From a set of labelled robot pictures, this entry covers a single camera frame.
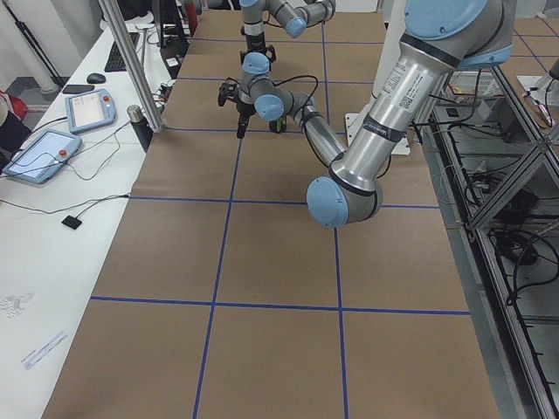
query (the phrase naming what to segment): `tablet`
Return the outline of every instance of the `tablet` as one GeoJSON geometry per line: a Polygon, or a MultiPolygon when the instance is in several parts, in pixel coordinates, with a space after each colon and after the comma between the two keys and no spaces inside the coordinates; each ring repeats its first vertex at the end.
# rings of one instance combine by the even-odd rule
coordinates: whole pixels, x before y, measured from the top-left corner
{"type": "Polygon", "coordinates": [[[65,101],[68,126],[73,134],[110,125],[116,117],[113,98],[105,89],[76,94],[65,101]]]}
{"type": "Polygon", "coordinates": [[[5,175],[31,183],[45,183],[81,146],[77,135],[53,129],[42,132],[24,151],[17,154],[2,170],[5,175]]]}

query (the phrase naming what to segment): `power adapter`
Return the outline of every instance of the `power adapter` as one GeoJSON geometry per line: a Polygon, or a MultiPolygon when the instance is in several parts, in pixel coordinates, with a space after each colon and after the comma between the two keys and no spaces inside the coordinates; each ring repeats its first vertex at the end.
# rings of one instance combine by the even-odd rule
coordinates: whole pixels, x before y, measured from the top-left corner
{"type": "Polygon", "coordinates": [[[62,220],[62,224],[70,227],[72,230],[76,230],[80,227],[81,223],[82,222],[75,216],[67,216],[64,220],[62,220]]]}

